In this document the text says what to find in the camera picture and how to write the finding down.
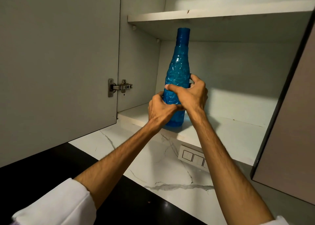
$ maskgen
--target person's right hand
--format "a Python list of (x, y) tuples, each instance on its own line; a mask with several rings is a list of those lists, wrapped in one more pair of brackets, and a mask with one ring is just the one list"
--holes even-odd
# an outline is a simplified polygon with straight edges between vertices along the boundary
[(165, 88), (169, 91), (175, 92), (180, 103), (183, 105), (188, 114), (204, 110), (204, 106), (208, 99), (208, 89), (203, 80), (196, 75), (191, 74), (190, 79), (194, 82), (190, 88), (183, 88), (174, 84), (166, 84)]

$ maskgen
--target person's left hand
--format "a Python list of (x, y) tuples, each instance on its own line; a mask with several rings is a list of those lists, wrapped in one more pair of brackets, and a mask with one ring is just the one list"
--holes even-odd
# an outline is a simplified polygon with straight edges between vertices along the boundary
[(159, 130), (171, 119), (175, 112), (183, 110), (181, 104), (166, 104), (162, 100), (163, 91), (152, 97), (149, 102), (149, 122), (157, 123)]

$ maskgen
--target person's left arm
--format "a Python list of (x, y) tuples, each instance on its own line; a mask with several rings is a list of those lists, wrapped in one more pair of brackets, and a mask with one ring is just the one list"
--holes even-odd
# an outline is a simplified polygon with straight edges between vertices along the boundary
[(110, 194), (120, 177), (148, 141), (160, 131), (181, 105), (168, 105), (162, 100), (163, 92), (149, 102), (149, 121), (120, 147), (78, 175), (75, 180), (83, 184), (99, 208)]
[(67, 179), (12, 218), (20, 225), (92, 225), (98, 209), (148, 141), (182, 105), (167, 105), (163, 92), (149, 102), (149, 121), (136, 134), (75, 179)]

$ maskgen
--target plastic bottle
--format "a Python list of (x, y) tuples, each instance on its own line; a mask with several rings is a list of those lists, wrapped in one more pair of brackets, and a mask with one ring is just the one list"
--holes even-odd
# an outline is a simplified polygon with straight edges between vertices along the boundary
[[(179, 28), (177, 30), (176, 46), (166, 74), (165, 84), (174, 84), (184, 88), (189, 87), (189, 34), (189, 28)], [(177, 95), (167, 89), (164, 89), (163, 101), (167, 104), (180, 104)], [(166, 125), (170, 127), (180, 127), (184, 122), (184, 115), (185, 111), (176, 112)]]

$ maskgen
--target hinge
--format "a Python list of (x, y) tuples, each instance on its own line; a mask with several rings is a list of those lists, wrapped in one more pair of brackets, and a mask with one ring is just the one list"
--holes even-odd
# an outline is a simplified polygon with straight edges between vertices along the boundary
[(114, 93), (117, 90), (121, 90), (122, 93), (126, 92), (126, 89), (131, 89), (132, 84), (127, 83), (125, 79), (121, 81), (121, 84), (116, 85), (112, 78), (108, 79), (108, 97), (111, 98), (114, 96)]

